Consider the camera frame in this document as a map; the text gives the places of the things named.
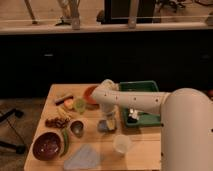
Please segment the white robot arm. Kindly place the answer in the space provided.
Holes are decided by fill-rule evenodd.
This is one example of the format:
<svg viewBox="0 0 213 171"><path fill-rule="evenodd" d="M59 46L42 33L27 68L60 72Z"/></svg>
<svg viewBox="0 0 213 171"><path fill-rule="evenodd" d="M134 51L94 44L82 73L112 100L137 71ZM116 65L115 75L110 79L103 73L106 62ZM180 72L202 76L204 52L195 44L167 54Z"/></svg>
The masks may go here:
<svg viewBox="0 0 213 171"><path fill-rule="evenodd" d="M92 98L161 116L161 170L213 171L213 101L193 88L173 92L119 91L104 80Z"/></svg>

